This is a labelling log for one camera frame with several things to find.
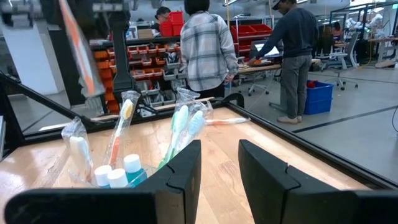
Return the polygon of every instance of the flannel shirt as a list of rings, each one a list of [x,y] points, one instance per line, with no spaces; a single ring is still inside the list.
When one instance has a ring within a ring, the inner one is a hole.
[[[181,30],[181,58],[187,82],[193,91],[210,90],[236,75],[236,59],[231,33],[223,18],[197,12]]]

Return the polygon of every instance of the white bottle cap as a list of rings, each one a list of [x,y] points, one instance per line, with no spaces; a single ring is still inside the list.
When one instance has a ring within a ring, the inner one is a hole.
[[[94,170],[95,179],[99,187],[109,185],[108,173],[112,171],[112,167],[109,165],[103,165]]]
[[[141,169],[141,163],[139,162],[139,156],[137,154],[131,154],[123,159],[124,169],[127,173],[135,173]]]
[[[127,186],[126,171],[124,169],[115,169],[108,173],[109,185],[111,188],[122,188]]]

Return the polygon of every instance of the woman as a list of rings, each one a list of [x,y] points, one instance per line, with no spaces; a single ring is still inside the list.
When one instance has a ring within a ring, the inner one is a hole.
[[[323,51],[323,56],[329,56],[331,48],[335,44],[333,40],[333,34],[331,33],[330,27],[326,26],[323,30],[322,36],[318,39],[317,43],[317,55],[321,54]]]
[[[335,22],[333,24],[332,34],[333,34],[333,38],[335,40],[340,40],[341,39],[341,36],[343,35],[343,31],[341,30],[339,22]]]
[[[160,24],[164,21],[167,21],[167,17],[169,16],[169,13],[171,12],[171,10],[167,7],[160,7],[158,8],[158,10],[156,10],[156,23],[152,26],[152,29],[157,30],[158,32],[160,32]]]
[[[210,0],[184,0],[189,20],[181,30],[183,68],[188,87],[200,98],[224,97],[224,82],[238,72],[234,43],[225,21],[208,13]]]

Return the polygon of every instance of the black pants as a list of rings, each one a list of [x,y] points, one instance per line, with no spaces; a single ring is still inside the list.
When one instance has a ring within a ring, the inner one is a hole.
[[[200,94],[198,99],[209,98],[209,97],[222,97],[225,96],[225,88],[224,83],[219,85],[216,88],[212,88],[210,90],[203,90],[203,91],[195,91]]]

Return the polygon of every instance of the gray floor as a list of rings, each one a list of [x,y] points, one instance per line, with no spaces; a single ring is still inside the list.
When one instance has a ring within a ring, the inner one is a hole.
[[[324,81],[334,76],[334,73],[325,71],[311,74],[310,79]],[[398,168],[397,133],[391,124],[398,105],[398,71],[365,67],[344,73],[342,77],[352,78],[358,82],[359,88],[348,84],[346,90],[341,91],[335,87],[330,113],[304,116],[298,125],[276,123],[282,113],[268,106],[268,102],[279,101],[278,82],[271,83],[269,95],[257,89],[248,96],[249,82],[231,91],[242,91],[249,111],[398,183],[398,173],[395,172]],[[269,81],[267,78],[258,80],[258,83],[268,84]],[[69,108],[64,92],[49,97]],[[69,121],[30,99],[12,98],[11,101],[25,133]],[[88,117],[96,115],[84,106],[73,108],[73,111]]]

